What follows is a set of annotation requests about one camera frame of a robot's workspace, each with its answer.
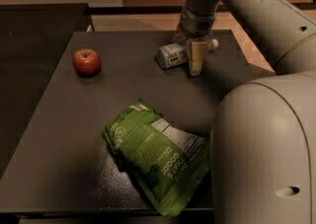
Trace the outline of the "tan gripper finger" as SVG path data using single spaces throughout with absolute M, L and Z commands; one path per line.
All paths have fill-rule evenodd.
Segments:
M 200 73 L 207 50 L 208 44 L 203 37 L 197 37 L 187 41 L 189 68 L 192 76 L 197 76 Z
M 184 34 L 182 30 L 181 25 L 177 25 L 177 28 L 175 30 L 175 33 L 173 35 L 173 42 L 178 44 L 185 44 L 187 42 L 188 38 Z

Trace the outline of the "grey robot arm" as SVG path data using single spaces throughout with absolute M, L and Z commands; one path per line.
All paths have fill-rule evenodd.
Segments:
M 210 133 L 215 224 L 316 224 L 315 22 L 286 0 L 187 0 L 197 37 L 223 3 L 273 68 L 231 91 Z

